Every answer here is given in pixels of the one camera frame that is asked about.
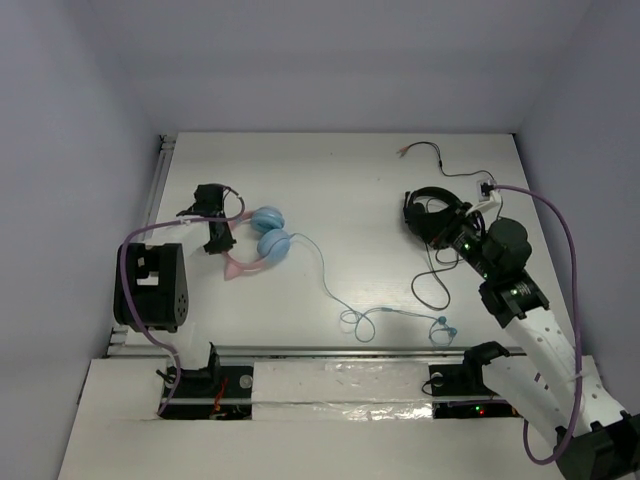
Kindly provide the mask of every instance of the purple cable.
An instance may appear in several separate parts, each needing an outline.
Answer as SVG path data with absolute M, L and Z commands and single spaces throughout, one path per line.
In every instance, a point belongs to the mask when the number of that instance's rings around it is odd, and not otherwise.
M 162 412 L 164 412 L 165 408 L 167 408 L 167 405 L 169 404 L 169 401 L 173 398 L 173 395 L 176 393 L 176 389 L 178 388 L 178 384 L 180 383 L 180 378 L 182 377 L 182 370 L 181 370 L 181 363 L 180 363 L 180 355 L 178 354 L 178 351 L 176 350 L 176 348 L 169 344 L 169 343 L 163 343 L 160 340 L 155 339 L 151 333 L 149 333 L 149 329 L 144 325 L 144 323 L 142 322 L 142 319 L 140 318 L 140 314 L 138 313 L 138 310 L 136 309 L 136 305 L 133 302 L 133 296 L 131 295 L 131 287 L 129 285 L 129 279 L 127 277 L 127 248 L 129 247 L 129 244 L 131 243 L 131 240 L 133 240 L 135 237 L 137 237 L 138 235 L 151 231 L 151 230 L 156 230 L 158 228 L 165 228 L 165 227 L 173 227 L 173 226 L 177 226 L 177 225 L 182 225 L 185 222 L 232 222 L 234 220 L 237 220 L 238 218 L 240 218 L 242 216 L 242 214 L 245 211 L 245 204 L 244 204 L 244 200 L 243 198 L 238 194 L 238 192 L 236 192 L 233 188 L 228 187 L 226 185 L 219 185 L 223 188 L 225 188 L 226 190 L 228 190 L 229 192 L 233 193 L 238 200 L 240 200 L 240 213 L 238 213 L 235 217 L 231 217 L 231 218 L 208 218 L 208 217 L 202 217 L 202 218 L 189 218 L 188 220 L 172 220 L 170 222 L 163 222 L 163 223 L 156 223 L 154 225 L 147 225 L 146 227 L 142 227 L 142 228 L 138 228 L 137 230 L 134 230 L 133 232 L 131 232 L 129 235 L 127 235 L 127 237 L 124 239 L 124 242 L 122 242 L 122 247 L 120 248 L 120 257 L 118 259 L 119 263 L 120 263 L 120 280 L 122 281 L 122 290 L 124 292 L 124 298 L 127 301 L 127 306 L 129 307 L 129 311 L 131 312 L 131 316 L 133 317 L 133 320 L 136 322 L 136 325 L 138 326 L 138 329 L 140 330 L 140 332 L 147 338 L 147 340 L 149 340 L 149 342 L 151 342 L 153 345 L 155 345 L 156 347 L 160 347 L 165 349 L 167 352 L 169 352 L 169 354 L 171 354 L 171 357 L 173 358 L 173 362 L 175 363 L 176 366 L 176 378 L 173 381 L 173 385 L 171 386 L 171 390 L 169 390 L 169 394 L 167 395 L 167 399 L 163 402 L 163 404 L 160 406 L 160 408 L 158 409 L 158 416 L 162 415 Z
M 558 445 L 558 448 L 556 448 L 553 454 L 542 460 L 535 458 L 533 456 L 533 453 L 531 453 L 531 448 L 529 446 L 529 422 L 527 422 L 527 420 L 524 421 L 524 428 L 522 430 L 524 449 L 527 452 L 527 456 L 536 465 L 549 465 L 550 463 L 558 460 L 569 446 L 569 442 L 573 437 L 573 432 L 576 429 L 576 424 L 578 423 L 578 415 L 580 414 L 580 403 L 582 401 L 582 326 L 580 324 L 580 314 L 578 312 L 578 267 L 576 261 L 576 247 L 573 243 L 573 237 L 571 236 L 569 225 L 567 225 L 567 222 L 562 216 L 562 213 L 560 213 L 560 210 L 558 210 L 558 208 L 553 203 L 551 203 L 550 200 L 538 193 L 527 190 L 526 188 L 514 187 L 511 185 L 496 185 L 494 188 L 496 190 L 512 190 L 514 192 L 524 193 L 525 195 L 529 195 L 530 197 L 533 197 L 536 200 L 540 200 L 542 203 L 547 205 L 551 210 L 553 210 L 553 213 L 556 214 L 558 220 L 560 220 L 562 228 L 564 229 L 564 233 L 567 237 L 567 241 L 569 242 L 569 253 L 571 255 L 571 304 L 573 308 L 573 334 L 575 336 L 576 342 L 576 391 L 573 408 L 571 409 L 571 417 L 569 418 L 567 433 L 562 438 L 562 441 Z M 538 381 L 539 378 L 540 374 L 536 376 L 536 381 Z

